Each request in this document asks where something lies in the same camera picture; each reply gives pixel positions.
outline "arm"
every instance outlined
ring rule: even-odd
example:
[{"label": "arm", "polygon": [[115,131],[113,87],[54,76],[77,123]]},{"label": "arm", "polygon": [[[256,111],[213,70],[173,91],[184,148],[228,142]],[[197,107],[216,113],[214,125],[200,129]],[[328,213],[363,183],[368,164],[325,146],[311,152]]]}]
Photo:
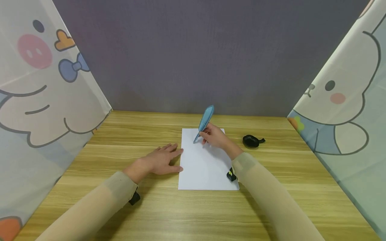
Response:
[{"label": "arm", "polygon": [[122,172],[116,172],[52,223],[37,241],[80,241],[90,238],[127,204],[137,189],[137,184],[148,173],[182,171],[182,167],[169,165],[171,159],[183,152],[182,149],[174,151],[176,148],[177,144],[158,147]]},{"label": "arm", "polygon": [[238,181],[267,215],[279,240],[324,240],[285,187],[255,158],[212,124],[200,134],[204,143],[222,148],[233,160],[232,168]]}]

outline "cartoon curtain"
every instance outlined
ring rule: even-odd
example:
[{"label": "cartoon curtain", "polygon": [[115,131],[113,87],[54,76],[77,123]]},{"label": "cartoon curtain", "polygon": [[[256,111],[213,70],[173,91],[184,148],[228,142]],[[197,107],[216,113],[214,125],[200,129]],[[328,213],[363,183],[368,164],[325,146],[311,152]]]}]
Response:
[{"label": "cartoon curtain", "polygon": [[0,240],[14,239],[110,110],[51,0],[0,3]]},{"label": "cartoon curtain", "polygon": [[386,1],[370,1],[289,121],[386,240]]}]

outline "blue bow tie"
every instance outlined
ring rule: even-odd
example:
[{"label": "blue bow tie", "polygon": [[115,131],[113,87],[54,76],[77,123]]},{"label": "blue bow tie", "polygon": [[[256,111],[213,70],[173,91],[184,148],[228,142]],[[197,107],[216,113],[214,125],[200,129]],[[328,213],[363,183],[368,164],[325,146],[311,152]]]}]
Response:
[{"label": "blue bow tie", "polygon": [[68,59],[62,59],[59,61],[59,73],[62,78],[69,83],[72,83],[76,80],[79,70],[83,70],[85,72],[90,71],[85,62],[85,59],[80,53],[78,53],[75,63],[72,63]]}]

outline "cartoon eye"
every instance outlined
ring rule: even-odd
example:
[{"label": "cartoon eye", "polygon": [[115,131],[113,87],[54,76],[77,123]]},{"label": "cartoon eye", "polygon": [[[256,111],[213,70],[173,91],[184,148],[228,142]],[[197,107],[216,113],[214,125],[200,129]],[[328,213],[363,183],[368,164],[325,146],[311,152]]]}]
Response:
[{"label": "cartoon eye", "polygon": [[34,26],[36,31],[38,31],[39,33],[43,33],[44,32],[44,26],[43,26],[43,24],[39,20],[34,20],[32,22],[32,25]]},{"label": "cartoon eye", "polygon": [[335,87],[335,81],[333,81],[333,80],[330,80],[330,81],[327,82],[326,85],[324,86],[324,88],[325,88],[327,91],[332,90],[334,87]]}]

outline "pink cheek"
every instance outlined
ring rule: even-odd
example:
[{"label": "pink cheek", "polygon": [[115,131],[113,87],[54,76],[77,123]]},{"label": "pink cheek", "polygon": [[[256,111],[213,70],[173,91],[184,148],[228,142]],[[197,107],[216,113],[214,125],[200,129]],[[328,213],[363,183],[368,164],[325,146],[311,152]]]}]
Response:
[{"label": "pink cheek", "polygon": [[17,41],[20,56],[36,69],[45,69],[52,63],[52,54],[48,45],[39,37],[24,34]]},{"label": "pink cheek", "polygon": [[330,100],[334,104],[343,104],[346,101],[346,96],[342,93],[335,93],[330,96]]}]

